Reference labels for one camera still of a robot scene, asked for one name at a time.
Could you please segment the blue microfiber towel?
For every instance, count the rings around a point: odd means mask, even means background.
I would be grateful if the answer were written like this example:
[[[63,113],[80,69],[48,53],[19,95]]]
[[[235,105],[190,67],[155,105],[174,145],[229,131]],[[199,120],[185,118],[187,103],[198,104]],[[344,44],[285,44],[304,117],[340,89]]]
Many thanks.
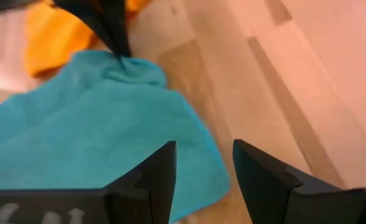
[[[102,187],[168,141],[177,144],[177,221],[229,191],[211,134],[157,65],[79,52],[53,79],[0,104],[0,190]]]

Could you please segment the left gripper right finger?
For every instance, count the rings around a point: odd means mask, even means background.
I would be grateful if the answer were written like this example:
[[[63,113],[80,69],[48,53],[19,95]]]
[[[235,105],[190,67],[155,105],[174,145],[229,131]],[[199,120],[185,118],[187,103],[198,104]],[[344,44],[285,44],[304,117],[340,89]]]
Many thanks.
[[[253,224],[362,224],[362,193],[342,190],[241,140],[233,163]]]

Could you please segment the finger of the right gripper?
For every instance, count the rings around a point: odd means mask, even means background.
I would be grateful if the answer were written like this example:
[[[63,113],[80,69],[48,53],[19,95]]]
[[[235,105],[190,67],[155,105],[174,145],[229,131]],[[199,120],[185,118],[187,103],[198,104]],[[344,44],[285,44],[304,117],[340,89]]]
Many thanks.
[[[68,11],[84,22],[103,43],[117,56],[120,50],[110,27],[105,21],[104,14],[92,0],[54,0],[59,8]]]
[[[124,0],[103,0],[108,40],[105,44],[116,56],[130,57]]]

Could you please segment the orange microfiber towel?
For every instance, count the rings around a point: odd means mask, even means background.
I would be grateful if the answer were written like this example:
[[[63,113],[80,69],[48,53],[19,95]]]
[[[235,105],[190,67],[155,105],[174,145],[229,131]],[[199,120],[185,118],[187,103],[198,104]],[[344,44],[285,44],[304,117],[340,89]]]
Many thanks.
[[[103,0],[92,1],[104,13]],[[127,29],[129,20],[153,0],[124,1]],[[24,66],[33,78],[60,68],[74,53],[87,50],[95,39],[100,40],[79,18],[56,6],[54,0],[40,0],[28,8],[26,37]]]

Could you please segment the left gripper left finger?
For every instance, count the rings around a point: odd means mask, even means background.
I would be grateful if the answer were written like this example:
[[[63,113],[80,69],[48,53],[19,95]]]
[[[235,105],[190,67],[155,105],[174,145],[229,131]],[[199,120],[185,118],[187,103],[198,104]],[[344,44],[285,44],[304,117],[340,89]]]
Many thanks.
[[[105,189],[109,224],[169,224],[176,186],[176,142],[156,152]]]

